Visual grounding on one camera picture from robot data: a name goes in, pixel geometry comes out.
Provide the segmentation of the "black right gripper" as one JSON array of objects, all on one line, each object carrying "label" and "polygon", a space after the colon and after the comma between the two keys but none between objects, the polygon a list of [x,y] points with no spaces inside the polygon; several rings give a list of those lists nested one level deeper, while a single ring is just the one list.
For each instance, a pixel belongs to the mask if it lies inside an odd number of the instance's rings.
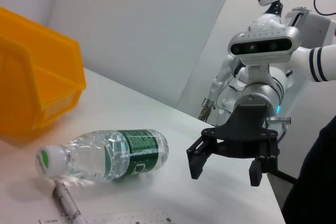
[{"label": "black right gripper", "polygon": [[278,171],[278,133],[263,127],[266,105],[239,105],[227,122],[202,131],[202,136],[186,150],[192,179],[198,179],[212,155],[254,158],[249,168],[250,185],[258,187],[264,173]]}]

